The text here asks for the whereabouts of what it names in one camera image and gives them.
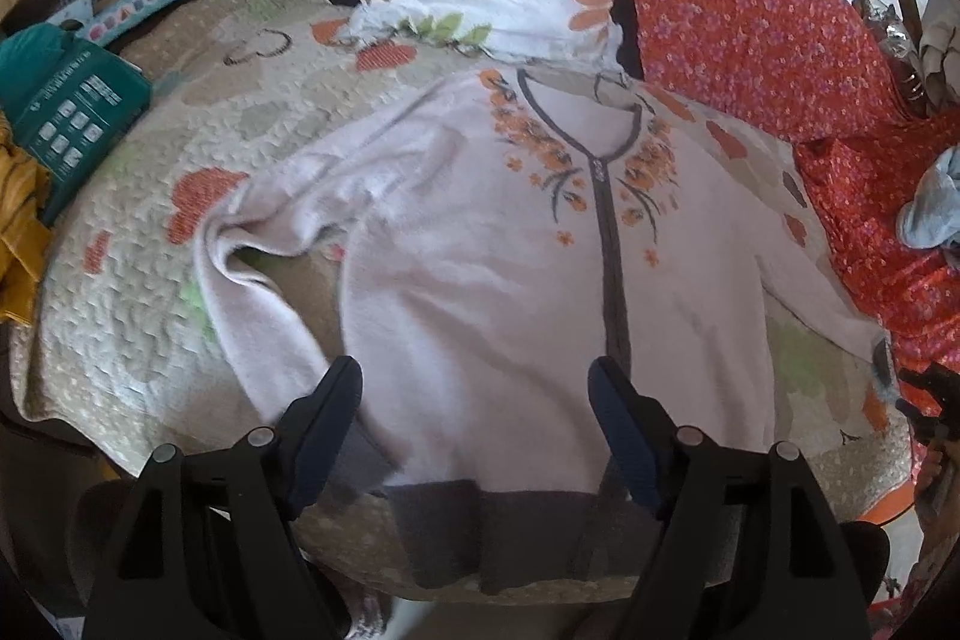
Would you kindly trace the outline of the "pale pink floral cardigan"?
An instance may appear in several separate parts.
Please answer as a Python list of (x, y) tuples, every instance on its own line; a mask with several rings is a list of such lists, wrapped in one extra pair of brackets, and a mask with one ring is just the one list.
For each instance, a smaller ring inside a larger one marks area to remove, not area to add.
[(296, 257), (334, 229), (343, 347), (364, 380), (340, 473), (387, 500), (425, 590), (641, 570), (659, 528), (590, 409), (599, 357), (680, 424), (763, 452), (768, 304), (851, 356), (878, 335), (784, 214), (651, 107), (467, 71), (252, 175), (200, 221), (206, 313), (263, 419), (329, 358), (252, 257)]

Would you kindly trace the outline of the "quilted patterned bedspread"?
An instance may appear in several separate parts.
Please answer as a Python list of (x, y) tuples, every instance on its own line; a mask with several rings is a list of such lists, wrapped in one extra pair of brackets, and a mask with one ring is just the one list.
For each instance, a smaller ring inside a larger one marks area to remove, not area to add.
[[(205, 452), (256, 422), (223, 357), (192, 271), (192, 234), (242, 175), (288, 158), (325, 133), (402, 101), (431, 81), (494, 65), (451, 49), (387, 42), (386, 53), (331, 42), (350, 10), (329, 0), (192, 0), (137, 35), (122, 58), (153, 83), (153, 106), (133, 125), (62, 214), (34, 325), (10, 326), (11, 390), (29, 420), (60, 419), (126, 473), (156, 445)], [(646, 101), (659, 119), (709, 149), (739, 184), (799, 218), (797, 241), (836, 286), (827, 241), (786, 143), (742, 120), (675, 99), (615, 73), (534, 71), (610, 107)], [(324, 349), (342, 349), (337, 284), (342, 234), (306, 257), (257, 260)], [(844, 354), (765, 292), (776, 378), (776, 438), (799, 445), (838, 520), (854, 520), (908, 489), (910, 431), (874, 392), (871, 364)], [(418, 552), (451, 554), (464, 576), (423, 588), (387, 498), (325, 489), (295, 530), (322, 564), (410, 599), (537, 606), (625, 598), (636, 576), (597, 564), (576, 580), (556, 567), (506, 564), (415, 539)]]

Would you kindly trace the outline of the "light blue cloth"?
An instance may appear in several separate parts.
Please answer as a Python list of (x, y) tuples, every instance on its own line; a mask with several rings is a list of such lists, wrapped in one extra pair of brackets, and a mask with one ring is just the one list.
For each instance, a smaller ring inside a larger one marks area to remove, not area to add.
[(957, 247), (960, 232), (958, 148), (940, 152), (896, 216), (896, 235), (914, 250)]

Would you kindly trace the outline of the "yellow striped garment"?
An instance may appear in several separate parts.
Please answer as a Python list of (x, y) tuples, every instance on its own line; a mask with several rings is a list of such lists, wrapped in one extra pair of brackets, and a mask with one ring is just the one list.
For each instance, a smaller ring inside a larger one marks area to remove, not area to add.
[(0, 131), (0, 310), (2, 321), (29, 325), (47, 265), (52, 232), (39, 213), (50, 193), (50, 172), (13, 140), (7, 115)]

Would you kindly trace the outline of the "red floral blanket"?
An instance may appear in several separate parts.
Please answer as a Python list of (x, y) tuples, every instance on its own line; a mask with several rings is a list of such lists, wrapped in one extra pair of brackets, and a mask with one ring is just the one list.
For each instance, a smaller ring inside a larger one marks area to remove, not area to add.
[(633, 0), (644, 81), (791, 143), (833, 269), (908, 369), (958, 364), (958, 271), (895, 220), (958, 113), (921, 117), (848, 0)]

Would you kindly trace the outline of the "teal packaged box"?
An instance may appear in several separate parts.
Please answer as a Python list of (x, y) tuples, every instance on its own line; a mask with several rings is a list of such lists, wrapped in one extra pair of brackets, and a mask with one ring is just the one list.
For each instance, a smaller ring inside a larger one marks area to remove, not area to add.
[(13, 141), (50, 174), (50, 226), (151, 104), (151, 83), (123, 58), (41, 23), (2, 41), (2, 110)]

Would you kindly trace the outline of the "light blue patterned strip box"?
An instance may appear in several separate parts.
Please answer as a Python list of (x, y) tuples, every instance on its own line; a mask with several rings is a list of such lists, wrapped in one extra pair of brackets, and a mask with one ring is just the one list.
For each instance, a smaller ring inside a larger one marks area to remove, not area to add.
[(107, 47), (178, 0), (117, 0), (76, 31), (76, 37)]

